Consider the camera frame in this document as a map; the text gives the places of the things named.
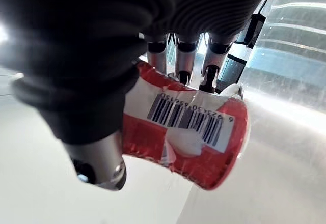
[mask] robotic hand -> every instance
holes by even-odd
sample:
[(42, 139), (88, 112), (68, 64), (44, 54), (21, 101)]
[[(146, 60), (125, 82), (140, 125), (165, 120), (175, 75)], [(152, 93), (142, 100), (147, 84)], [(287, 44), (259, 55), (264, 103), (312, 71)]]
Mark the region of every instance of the robotic hand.
[(39, 111), (77, 173), (121, 189), (123, 110), (138, 80), (137, 57), (148, 50), (164, 72), (166, 35), (176, 33), (176, 74), (189, 83), (197, 38), (209, 32), (200, 89), (213, 92), (225, 55), (259, 2), (0, 0), (9, 37), (0, 44), (0, 64), (21, 72), (12, 84), (16, 97)]

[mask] black fabric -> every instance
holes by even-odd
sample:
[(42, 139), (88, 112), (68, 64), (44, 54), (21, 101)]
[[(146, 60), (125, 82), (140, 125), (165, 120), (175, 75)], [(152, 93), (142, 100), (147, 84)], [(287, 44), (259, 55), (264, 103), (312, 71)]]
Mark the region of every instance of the black fabric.
[(138, 32), (234, 35), (259, 1), (0, 0), (11, 38), (0, 63), (25, 74), (15, 94), (58, 138), (83, 144), (121, 129), (133, 60), (147, 49)]

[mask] barcode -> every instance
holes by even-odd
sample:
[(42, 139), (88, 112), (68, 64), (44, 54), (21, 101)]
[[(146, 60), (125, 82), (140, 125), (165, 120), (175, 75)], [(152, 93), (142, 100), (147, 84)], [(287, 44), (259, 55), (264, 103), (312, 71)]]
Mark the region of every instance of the barcode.
[(158, 94), (151, 106), (147, 119), (167, 127), (196, 130), (201, 139), (209, 146), (216, 147), (225, 118), (218, 113), (209, 115), (193, 109), (192, 106), (180, 105)]

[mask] silver metal part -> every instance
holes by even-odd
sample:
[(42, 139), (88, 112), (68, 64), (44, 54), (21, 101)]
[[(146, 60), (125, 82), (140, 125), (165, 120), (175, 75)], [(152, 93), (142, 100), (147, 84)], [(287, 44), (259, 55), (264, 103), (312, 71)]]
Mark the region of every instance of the silver metal part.
[(95, 174), (95, 185), (110, 190), (119, 189), (117, 184), (123, 180), (126, 171), (120, 132), (86, 145), (64, 143), (64, 147), (72, 159), (91, 166)]
[(163, 52), (153, 53), (147, 52), (148, 63), (155, 67), (155, 69), (163, 74), (167, 73), (167, 49), (165, 48)]
[(219, 71), (215, 72), (214, 76), (211, 79), (209, 79), (209, 77), (207, 76), (207, 74), (209, 72), (208, 69), (209, 69), (209, 67), (206, 67), (206, 70), (204, 72), (205, 75), (202, 76), (202, 78), (200, 80), (200, 85), (205, 85), (207, 83), (207, 81), (209, 80), (209, 82), (211, 82), (212, 87), (216, 88), (216, 80), (218, 78)]
[(223, 45), (229, 45), (229, 48), (227, 49), (227, 51), (225, 53), (214, 53), (211, 50), (211, 46), (212, 46), (213, 42), (217, 42), (217, 41), (214, 39), (214, 36), (212, 34), (209, 34), (207, 52), (206, 52), (203, 67), (202, 67), (202, 77), (204, 77), (206, 75), (207, 66), (209, 66), (209, 65), (218, 66), (218, 68), (219, 68), (218, 73), (219, 73), (219, 71), (221, 70), (221, 67), (223, 65), (223, 62), (224, 62), (226, 56), (228, 55), (228, 51), (231, 48), (233, 40), (230, 43), (221, 42), (221, 44), (223, 44)]
[(167, 35), (147, 36), (145, 40), (148, 44), (163, 44), (165, 48), (161, 52), (146, 52), (148, 63), (163, 74), (167, 73)]
[[(176, 35), (176, 42), (181, 43), (181, 42), (186, 42), (186, 39), (183, 38), (183, 36)], [(195, 62), (195, 57), (196, 57), (196, 52), (197, 52), (197, 47), (198, 47), (198, 38), (192, 41), (195, 45), (194, 50), (186, 52), (184, 50), (180, 50), (179, 45), (176, 45), (176, 63), (175, 63), (175, 75), (178, 76), (180, 71), (185, 71), (189, 73), (190, 77), (187, 82), (187, 84), (190, 83), (192, 73), (193, 73), (193, 68), (194, 68), (194, 62)]]

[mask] red and white cup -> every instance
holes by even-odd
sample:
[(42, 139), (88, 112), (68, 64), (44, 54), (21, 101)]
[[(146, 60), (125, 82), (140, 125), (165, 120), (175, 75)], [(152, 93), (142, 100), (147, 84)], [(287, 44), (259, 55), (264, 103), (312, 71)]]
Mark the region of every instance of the red and white cup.
[(238, 98), (186, 87), (148, 63), (126, 96), (123, 153), (177, 172), (205, 190), (232, 170), (249, 131)]

